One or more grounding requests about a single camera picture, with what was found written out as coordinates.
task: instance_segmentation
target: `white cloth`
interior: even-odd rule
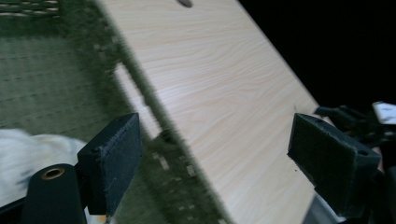
[[[0,130],[0,207],[25,197],[35,172],[57,163],[76,165],[85,144],[58,134]],[[104,223],[103,216],[90,216],[88,209],[85,213],[89,224]]]

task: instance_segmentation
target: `black foam pad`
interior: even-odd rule
[[[90,182],[91,215],[114,215],[141,156],[137,114],[114,119],[78,153],[78,169]]]
[[[323,119],[294,115],[289,157],[340,217],[360,217],[380,156]]]

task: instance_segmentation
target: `green woven mat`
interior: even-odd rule
[[[232,223],[100,2],[0,0],[0,128],[91,140],[134,112],[117,64],[163,130],[150,139],[142,126],[144,155],[118,223]]]

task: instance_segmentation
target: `white label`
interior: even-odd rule
[[[382,124],[396,124],[396,105],[383,102],[373,103],[376,118]]]

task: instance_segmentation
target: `wood grain surface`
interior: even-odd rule
[[[315,192],[287,150],[294,113],[317,103],[239,2],[103,3],[233,220],[301,223]]]

